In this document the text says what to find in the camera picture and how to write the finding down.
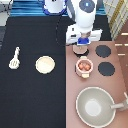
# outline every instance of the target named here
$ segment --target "small bowl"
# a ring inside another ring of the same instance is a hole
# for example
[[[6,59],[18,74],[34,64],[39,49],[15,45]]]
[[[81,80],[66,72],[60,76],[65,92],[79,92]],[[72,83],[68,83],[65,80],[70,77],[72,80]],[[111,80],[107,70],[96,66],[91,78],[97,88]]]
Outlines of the small bowl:
[[[89,64],[91,66],[91,68],[88,71],[86,71],[86,70],[83,71],[83,70],[79,69],[79,66],[78,65],[80,63],[87,63],[87,64]],[[90,73],[92,72],[92,70],[93,70],[93,63],[92,63],[92,61],[89,60],[89,59],[87,59],[86,56],[80,57],[80,59],[76,63],[76,73],[79,76],[81,76],[82,78],[88,78],[89,75],[90,75]]]
[[[49,56],[40,57],[36,61],[36,69],[43,74],[50,73],[55,67],[54,60]]]

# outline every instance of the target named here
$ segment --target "wooden surface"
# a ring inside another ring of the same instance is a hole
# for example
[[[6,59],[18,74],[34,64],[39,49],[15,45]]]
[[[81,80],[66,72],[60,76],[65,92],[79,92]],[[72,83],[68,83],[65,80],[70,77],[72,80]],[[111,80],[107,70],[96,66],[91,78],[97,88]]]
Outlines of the wooden surface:
[[[119,56],[119,61],[123,72],[125,86],[128,92],[128,46],[124,45],[124,44],[128,44],[128,36],[127,35],[122,36],[121,33],[128,33],[128,20],[123,25],[121,32],[119,33],[117,39],[115,40],[116,44],[122,44],[122,46],[116,47],[118,54],[125,54],[125,56]]]
[[[101,58],[95,53],[98,45],[104,44],[111,48],[111,55]],[[79,59],[72,51],[72,46],[66,47],[66,128],[90,128],[81,121],[76,112],[76,98],[80,91],[86,87],[100,87],[106,90],[114,99],[115,103],[125,100],[126,91],[124,79],[115,48],[112,41],[92,42],[89,46],[88,59],[92,60],[94,69],[90,77],[83,79],[75,73],[75,64]],[[102,76],[98,71],[98,65],[101,62],[111,62],[115,67],[115,73],[112,76]],[[128,128],[128,110],[116,112],[113,122],[106,128]]]

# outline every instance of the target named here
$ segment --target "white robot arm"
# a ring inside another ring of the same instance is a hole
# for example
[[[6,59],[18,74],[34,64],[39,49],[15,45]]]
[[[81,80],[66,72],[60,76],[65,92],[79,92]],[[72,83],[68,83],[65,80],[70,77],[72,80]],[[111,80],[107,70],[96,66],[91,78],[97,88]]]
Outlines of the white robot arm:
[[[75,24],[68,26],[66,44],[87,45],[99,41],[102,30],[93,31],[97,1],[102,0],[45,0],[45,14],[63,14],[67,7],[68,16]]]
[[[97,0],[68,0],[67,13],[76,24],[68,26],[66,33],[66,43],[77,45],[87,45],[91,41],[99,41],[102,30],[94,30],[93,23],[96,15]]]

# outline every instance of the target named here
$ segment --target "black table cover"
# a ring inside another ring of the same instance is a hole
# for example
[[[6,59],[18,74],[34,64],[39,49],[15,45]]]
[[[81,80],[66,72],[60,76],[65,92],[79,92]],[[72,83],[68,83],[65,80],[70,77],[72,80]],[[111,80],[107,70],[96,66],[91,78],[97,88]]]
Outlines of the black table cover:
[[[66,128],[65,47],[56,43],[58,16],[9,17],[0,51],[0,128]],[[68,17],[58,28],[58,42],[64,44]],[[9,68],[16,47],[20,66]],[[41,74],[36,60],[50,56],[55,69]]]

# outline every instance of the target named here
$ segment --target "bowl rim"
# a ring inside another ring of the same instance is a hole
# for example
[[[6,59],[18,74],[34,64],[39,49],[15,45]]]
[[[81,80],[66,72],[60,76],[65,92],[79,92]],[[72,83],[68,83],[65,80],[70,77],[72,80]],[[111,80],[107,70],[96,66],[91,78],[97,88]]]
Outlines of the bowl rim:
[[[52,63],[53,63],[53,67],[52,67],[52,69],[51,69],[50,71],[42,72],[42,70],[39,69],[39,67],[38,67],[39,61],[40,61],[41,59],[44,59],[44,58],[50,59],[50,60],[52,61]],[[36,61],[35,66],[36,66],[37,71],[39,71],[40,73],[43,73],[43,74],[47,74],[47,73],[50,73],[50,72],[54,69],[54,67],[55,67],[55,61],[54,61],[50,56],[42,56],[42,57],[39,57],[39,59]]]
[[[80,118],[85,124],[87,124],[88,126],[91,126],[91,127],[94,127],[94,128],[97,128],[97,127],[98,127],[98,128],[106,127],[106,126],[108,126],[109,124],[111,124],[112,121],[114,120],[115,114],[116,114],[116,109],[113,110],[113,116],[112,116],[112,118],[110,119],[110,121],[107,122],[107,123],[104,124],[104,125],[101,125],[101,126],[95,126],[95,125],[89,124],[88,122],[86,122],[86,121],[81,117],[81,115],[80,115],[80,113],[79,113],[79,110],[78,110],[78,100],[79,100],[79,97],[81,96],[81,94],[82,94],[83,92],[85,92],[86,90],[89,90],[89,89],[97,89],[97,90],[101,90],[101,91],[105,92],[105,93],[109,96],[109,98],[111,99],[111,101],[112,101],[113,104],[114,104],[113,98],[112,98],[111,95],[110,95],[107,91],[105,91],[104,89],[102,89],[102,88],[100,88],[100,87],[87,87],[87,88],[83,89],[83,90],[78,94],[78,96],[77,96],[77,99],[76,99],[76,111],[77,111],[77,114],[78,114],[79,118]]]
[[[89,70],[89,71],[82,71],[82,70],[80,70],[79,69],[79,67],[78,67],[78,64],[81,62],[81,61],[84,61],[84,60],[86,60],[86,61],[88,61],[91,65],[91,69]],[[80,72],[80,73],[82,73],[82,74],[88,74],[88,73],[90,73],[90,72],[92,72],[92,70],[93,70],[93,63],[92,63],[92,61],[91,60],[89,60],[89,59],[87,59],[87,58],[81,58],[81,59],[79,59],[77,62],[76,62],[76,68],[77,68],[77,70]]]

